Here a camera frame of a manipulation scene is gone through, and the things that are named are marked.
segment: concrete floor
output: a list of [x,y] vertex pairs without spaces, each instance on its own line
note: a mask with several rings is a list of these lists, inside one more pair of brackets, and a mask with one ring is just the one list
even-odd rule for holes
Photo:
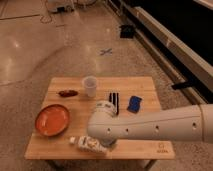
[[[0,19],[48,15],[42,1],[0,1]],[[0,170],[51,170],[24,153],[34,119],[54,76],[152,76],[163,109],[189,105],[171,89],[171,80],[135,39],[119,38],[119,22],[101,3],[53,15],[0,20]],[[100,55],[112,48],[112,54]],[[176,159],[158,161],[157,170],[213,170],[213,145],[174,142]],[[63,162],[72,170],[142,170],[140,161]]]

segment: orange bowl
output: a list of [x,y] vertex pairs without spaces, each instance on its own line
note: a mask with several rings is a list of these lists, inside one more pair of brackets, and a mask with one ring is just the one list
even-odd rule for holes
[[70,123],[69,110],[59,104],[45,107],[35,120],[36,130],[45,136],[54,136],[63,132]]

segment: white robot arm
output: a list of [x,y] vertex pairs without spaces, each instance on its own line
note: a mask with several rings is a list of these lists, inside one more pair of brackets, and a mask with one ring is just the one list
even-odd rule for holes
[[108,101],[97,103],[88,135],[110,146],[117,139],[204,141],[213,143],[213,105],[193,105],[121,117]]

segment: white cup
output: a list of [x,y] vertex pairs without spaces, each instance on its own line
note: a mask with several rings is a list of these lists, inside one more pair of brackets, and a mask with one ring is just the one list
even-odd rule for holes
[[88,76],[83,78],[82,85],[89,97],[95,97],[97,88],[97,79],[94,76]]

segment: blue sponge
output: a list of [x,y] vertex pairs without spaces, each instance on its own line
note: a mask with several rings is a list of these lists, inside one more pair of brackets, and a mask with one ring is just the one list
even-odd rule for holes
[[142,98],[137,96],[132,96],[129,100],[129,106],[127,108],[128,111],[137,113],[140,109],[140,102],[142,101]]

